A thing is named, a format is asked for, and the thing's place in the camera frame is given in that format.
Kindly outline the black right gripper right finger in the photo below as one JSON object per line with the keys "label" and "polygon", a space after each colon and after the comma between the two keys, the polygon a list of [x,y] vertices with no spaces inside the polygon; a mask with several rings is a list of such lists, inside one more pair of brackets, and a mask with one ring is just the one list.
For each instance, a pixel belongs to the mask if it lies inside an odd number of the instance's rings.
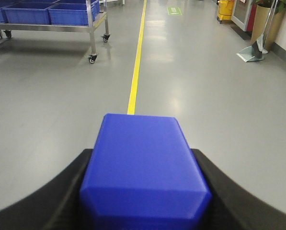
{"label": "black right gripper right finger", "polygon": [[286,230],[286,213],[234,182],[201,150],[191,151],[213,196],[200,230]]}

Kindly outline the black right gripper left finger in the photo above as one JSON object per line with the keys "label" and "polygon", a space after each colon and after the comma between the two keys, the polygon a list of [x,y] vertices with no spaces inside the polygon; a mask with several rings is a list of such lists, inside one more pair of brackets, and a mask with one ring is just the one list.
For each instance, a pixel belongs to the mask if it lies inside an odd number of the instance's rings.
{"label": "black right gripper left finger", "polygon": [[91,155],[83,150],[50,182],[0,210],[0,230],[79,230],[79,192]]}

